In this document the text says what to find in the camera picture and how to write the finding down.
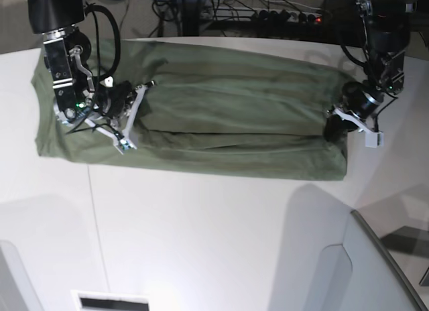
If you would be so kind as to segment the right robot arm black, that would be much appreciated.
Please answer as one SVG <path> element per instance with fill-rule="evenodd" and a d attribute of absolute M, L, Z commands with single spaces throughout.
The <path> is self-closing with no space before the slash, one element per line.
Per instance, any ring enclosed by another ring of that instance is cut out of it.
<path fill-rule="evenodd" d="M 70 133 L 86 129 L 110 138 L 124 153 L 137 149 L 133 124 L 148 89 L 155 81 L 133 86 L 116 83 L 113 74 L 121 59 L 119 26 L 113 14 L 101 5 L 83 0 L 26 0 L 29 22 L 35 34 L 43 36 L 44 64 L 51 74 L 53 110 Z M 110 69 L 101 70 L 101 43 L 95 45 L 78 28 L 89 14 L 102 13 L 114 36 L 115 55 Z"/>

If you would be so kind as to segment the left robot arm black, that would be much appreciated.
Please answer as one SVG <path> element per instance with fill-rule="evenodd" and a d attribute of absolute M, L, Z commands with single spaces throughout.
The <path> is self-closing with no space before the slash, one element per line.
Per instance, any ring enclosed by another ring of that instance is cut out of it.
<path fill-rule="evenodd" d="M 347 58 L 360 66 L 367 78 L 363 82 L 350 81 L 342 87 L 342 97 L 328 112 L 323 136 L 334 143 L 346 134 L 360 131 L 365 134 L 366 147 L 383 145 L 379 117 L 404 88 L 404 60 L 410 44 L 410 16 L 418 8 L 418 0 L 355 0 L 363 25 L 365 41 L 361 49 L 365 59 L 353 57 L 346 46 Z"/>

